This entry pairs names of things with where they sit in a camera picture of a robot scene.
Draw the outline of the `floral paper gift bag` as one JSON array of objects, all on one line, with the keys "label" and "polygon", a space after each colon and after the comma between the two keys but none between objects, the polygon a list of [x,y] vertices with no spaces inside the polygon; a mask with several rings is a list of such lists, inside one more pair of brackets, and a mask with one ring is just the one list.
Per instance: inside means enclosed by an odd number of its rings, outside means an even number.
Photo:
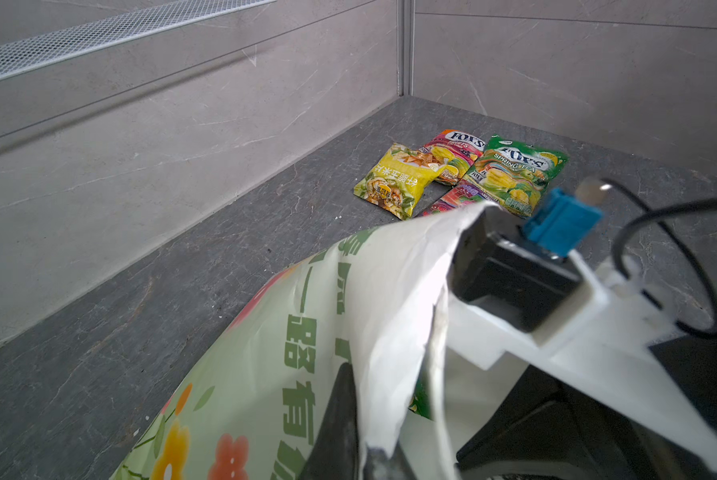
[{"label": "floral paper gift bag", "polygon": [[373,227],[276,274],[194,364],[116,468],[118,479],[296,479],[338,370],[354,373],[358,460],[391,454],[427,376],[450,447],[444,367],[464,232],[492,205]]}]

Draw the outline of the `yellow green snack packet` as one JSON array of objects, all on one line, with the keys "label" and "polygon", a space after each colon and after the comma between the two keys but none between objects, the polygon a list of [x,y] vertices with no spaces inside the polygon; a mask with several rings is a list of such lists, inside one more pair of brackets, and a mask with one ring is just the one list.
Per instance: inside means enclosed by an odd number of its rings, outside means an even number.
[{"label": "yellow green snack packet", "polygon": [[414,216],[425,189],[439,177],[444,166],[445,162],[433,154],[395,143],[354,186],[354,195],[400,220],[408,220]]}]

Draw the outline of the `purple snack packet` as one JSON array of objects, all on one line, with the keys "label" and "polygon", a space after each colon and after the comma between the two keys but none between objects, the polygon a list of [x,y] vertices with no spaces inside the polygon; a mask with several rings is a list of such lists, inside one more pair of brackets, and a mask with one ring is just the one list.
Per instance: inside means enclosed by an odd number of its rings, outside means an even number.
[{"label": "purple snack packet", "polygon": [[486,201],[484,192],[478,186],[468,182],[466,179],[461,180],[452,190],[447,192],[443,197],[436,200],[428,207],[422,216],[429,216],[438,213],[445,213],[471,204]]}]

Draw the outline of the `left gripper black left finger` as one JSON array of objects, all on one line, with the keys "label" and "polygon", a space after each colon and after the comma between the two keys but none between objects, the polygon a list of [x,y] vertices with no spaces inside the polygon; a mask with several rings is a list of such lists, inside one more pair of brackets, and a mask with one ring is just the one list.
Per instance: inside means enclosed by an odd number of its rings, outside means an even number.
[{"label": "left gripper black left finger", "polygon": [[359,460],[356,410],[354,368],[344,363],[338,370],[320,432],[300,479],[356,479]]}]

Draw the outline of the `orange pink Fox's candy packet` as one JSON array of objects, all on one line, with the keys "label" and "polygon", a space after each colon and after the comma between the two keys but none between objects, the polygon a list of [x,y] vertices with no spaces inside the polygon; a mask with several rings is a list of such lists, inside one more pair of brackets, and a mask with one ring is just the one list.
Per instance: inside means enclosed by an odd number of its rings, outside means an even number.
[{"label": "orange pink Fox's candy packet", "polygon": [[420,150],[432,166],[439,166],[436,182],[454,186],[483,155],[488,142],[460,130],[445,130]]}]

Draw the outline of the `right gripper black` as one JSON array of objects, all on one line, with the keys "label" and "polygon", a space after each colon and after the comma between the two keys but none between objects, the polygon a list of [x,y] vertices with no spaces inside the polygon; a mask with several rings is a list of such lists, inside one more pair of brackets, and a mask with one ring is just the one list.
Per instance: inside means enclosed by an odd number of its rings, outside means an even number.
[{"label": "right gripper black", "polygon": [[[717,339],[679,337],[652,354],[717,432]],[[466,479],[713,479],[698,456],[529,367],[458,451]]]}]

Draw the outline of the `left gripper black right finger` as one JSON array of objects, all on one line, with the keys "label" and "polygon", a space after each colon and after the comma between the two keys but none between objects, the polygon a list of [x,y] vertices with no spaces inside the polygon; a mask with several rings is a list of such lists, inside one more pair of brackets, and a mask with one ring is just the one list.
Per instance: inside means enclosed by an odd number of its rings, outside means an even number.
[{"label": "left gripper black right finger", "polygon": [[400,443],[391,456],[382,448],[369,448],[363,470],[364,480],[416,480]]}]

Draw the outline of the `teal Fox's candy packet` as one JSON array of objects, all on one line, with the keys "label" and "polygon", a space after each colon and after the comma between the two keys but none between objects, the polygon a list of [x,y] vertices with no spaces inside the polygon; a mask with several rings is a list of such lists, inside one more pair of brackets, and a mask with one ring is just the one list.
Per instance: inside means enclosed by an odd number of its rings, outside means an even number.
[{"label": "teal Fox's candy packet", "polygon": [[420,376],[411,399],[409,410],[418,416],[432,420],[431,402],[428,392],[428,381]]}]

